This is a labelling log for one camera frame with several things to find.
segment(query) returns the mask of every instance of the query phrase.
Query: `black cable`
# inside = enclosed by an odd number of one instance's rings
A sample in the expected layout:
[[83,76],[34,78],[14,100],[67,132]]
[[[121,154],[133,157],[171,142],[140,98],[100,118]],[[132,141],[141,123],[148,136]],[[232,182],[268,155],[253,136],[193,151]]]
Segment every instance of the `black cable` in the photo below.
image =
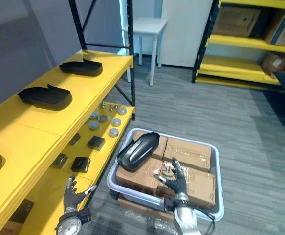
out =
[[202,209],[196,205],[194,205],[194,209],[202,212],[203,214],[205,214],[207,217],[209,217],[212,220],[209,227],[207,228],[206,232],[204,233],[204,235],[211,235],[215,229],[215,217],[213,215],[209,214],[208,212],[206,212],[204,209]]

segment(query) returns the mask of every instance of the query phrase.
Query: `gray puck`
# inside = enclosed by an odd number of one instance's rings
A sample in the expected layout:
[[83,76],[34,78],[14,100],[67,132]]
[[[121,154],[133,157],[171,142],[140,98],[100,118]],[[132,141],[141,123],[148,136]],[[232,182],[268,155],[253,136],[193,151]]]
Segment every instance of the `gray puck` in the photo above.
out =
[[109,136],[111,136],[111,137],[116,137],[116,136],[118,136],[118,130],[117,130],[116,128],[111,128],[111,129],[109,130]]
[[93,112],[91,115],[90,115],[90,120],[95,120],[95,119],[97,119],[97,117],[98,117],[98,112],[97,111],[95,111],[95,112]]
[[108,120],[108,116],[106,116],[105,114],[99,115],[98,116],[98,121],[99,122],[106,122]]
[[100,124],[98,121],[94,121],[92,123],[89,124],[89,128],[91,131],[95,131],[95,130],[98,130],[100,127]]
[[125,113],[127,112],[127,110],[126,110],[126,108],[119,108],[119,110],[118,110],[118,113],[120,114],[120,115],[124,115]]
[[120,125],[121,125],[121,119],[114,118],[114,119],[112,120],[112,125],[113,125],[113,126],[120,126]]

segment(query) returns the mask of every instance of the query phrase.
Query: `white door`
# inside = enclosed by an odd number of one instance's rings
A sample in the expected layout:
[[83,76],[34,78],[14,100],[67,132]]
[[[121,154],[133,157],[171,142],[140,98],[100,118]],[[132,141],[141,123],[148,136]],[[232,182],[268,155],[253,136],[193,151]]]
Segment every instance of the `white door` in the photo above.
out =
[[163,0],[164,33],[162,64],[193,67],[212,0]]

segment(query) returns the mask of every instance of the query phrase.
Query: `small black box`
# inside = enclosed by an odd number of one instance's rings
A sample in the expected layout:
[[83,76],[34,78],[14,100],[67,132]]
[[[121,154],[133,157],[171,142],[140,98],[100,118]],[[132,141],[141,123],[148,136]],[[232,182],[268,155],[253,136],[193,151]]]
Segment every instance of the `small black box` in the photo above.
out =
[[89,165],[90,158],[76,157],[71,167],[71,170],[74,172],[86,173],[88,171]]
[[67,155],[64,153],[60,153],[51,166],[54,168],[61,169],[66,160],[67,160]]
[[68,144],[74,145],[80,139],[79,133],[76,133]]
[[88,142],[88,147],[100,151],[105,144],[105,139],[98,136],[93,136]]

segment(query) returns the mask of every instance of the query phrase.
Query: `storage box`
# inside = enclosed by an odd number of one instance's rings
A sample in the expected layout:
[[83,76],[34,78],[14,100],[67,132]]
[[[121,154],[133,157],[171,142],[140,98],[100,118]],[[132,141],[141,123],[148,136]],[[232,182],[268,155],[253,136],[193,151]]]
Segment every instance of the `storage box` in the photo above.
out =
[[127,188],[155,195],[158,185],[157,179],[154,178],[154,171],[160,171],[162,161],[149,158],[136,172],[126,171],[121,166],[116,173],[117,182]]
[[[187,182],[189,200],[201,207],[211,207],[215,204],[215,176],[213,174],[181,166]],[[175,180],[171,162],[164,161],[161,176]],[[159,183],[156,194],[158,196],[174,196],[174,192],[165,184]]]
[[257,8],[222,6],[212,33],[248,37],[260,12]]
[[[140,128],[133,128],[131,129],[127,136],[125,141],[123,142],[120,151],[122,149],[124,149],[131,141],[132,138],[134,136],[134,134],[136,133],[136,131],[147,131],[149,132],[150,130],[145,130],[145,129],[140,129]],[[162,134],[159,133],[160,135],[166,136],[166,137],[172,137],[172,138],[176,138],[176,139],[180,139],[183,141],[189,141],[192,143],[198,143],[198,144],[203,144],[206,146],[209,146],[211,148],[211,168],[210,168],[210,173],[215,175],[215,205],[205,209],[207,213],[211,214],[212,216],[215,217],[215,221],[219,221],[223,218],[224,216],[224,200],[223,200],[223,191],[222,191],[222,183],[221,183],[221,173],[220,173],[220,162],[219,162],[219,152],[218,150],[212,146],[211,144],[208,143],[203,143],[203,142],[199,142],[199,141],[195,141],[195,140],[189,140],[189,139],[185,139],[185,138],[180,138],[180,137],[176,137],[176,136],[171,136],[171,135],[167,135],[167,134]],[[119,192],[121,194],[123,194],[123,196],[126,198],[126,200],[132,201],[132,202],[136,202],[139,203],[141,205],[156,209],[156,210],[160,210],[160,211],[164,211],[164,200],[163,198],[158,198],[152,195],[148,195],[146,193],[143,192],[139,192],[130,188],[126,188],[123,187],[121,185],[118,184],[117,180],[116,180],[116,172],[119,168],[119,164],[117,162],[117,159],[115,159],[115,162],[113,164],[113,166],[111,167],[108,177],[107,177],[107,184],[109,186],[109,188],[111,190],[114,190],[116,192]],[[205,219],[210,221],[210,219],[203,214],[202,212],[195,210],[195,213],[197,215],[198,218],[201,219]]]
[[261,68],[268,75],[283,70],[285,68],[285,55],[270,52],[262,62]]
[[[136,141],[140,136],[142,136],[145,133],[147,133],[147,132],[145,132],[145,131],[137,131],[135,133],[135,135],[133,136],[133,140]],[[165,147],[166,147],[166,143],[167,143],[167,137],[160,136],[158,147],[157,147],[156,150],[153,151],[153,153],[151,154],[151,157],[153,157],[155,159],[162,160],[163,159],[163,155],[164,155],[164,151],[165,151]]]
[[171,213],[162,212],[159,210],[152,209],[150,207],[145,207],[135,202],[127,201],[122,195],[120,195],[117,202],[122,208],[133,210],[146,217],[162,219],[164,221],[170,221],[170,222],[173,222],[174,220],[174,216]]
[[285,10],[277,10],[267,31],[265,41],[285,46]]
[[186,166],[208,172],[210,169],[211,147],[168,138],[163,160],[171,162],[173,157]]
[[15,210],[11,218],[6,222],[0,235],[17,235],[22,225],[25,223],[34,203],[24,199],[19,207]]

